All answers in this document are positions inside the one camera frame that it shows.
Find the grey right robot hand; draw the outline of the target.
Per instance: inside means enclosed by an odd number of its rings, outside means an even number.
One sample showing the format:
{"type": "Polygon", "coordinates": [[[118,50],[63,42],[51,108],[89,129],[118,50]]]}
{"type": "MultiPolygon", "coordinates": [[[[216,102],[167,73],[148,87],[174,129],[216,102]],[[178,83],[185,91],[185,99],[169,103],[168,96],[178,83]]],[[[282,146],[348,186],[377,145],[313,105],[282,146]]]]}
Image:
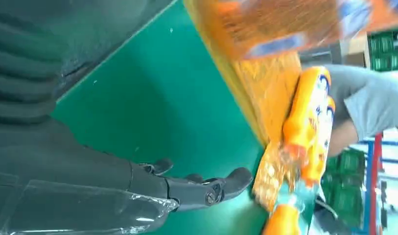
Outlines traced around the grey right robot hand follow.
{"type": "Polygon", "coordinates": [[[63,124],[0,124],[0,235],[139,234],[171,212],[240,195],[248,169],[171,178],[167,160],[136,164],[79,144],[63,124]]]}

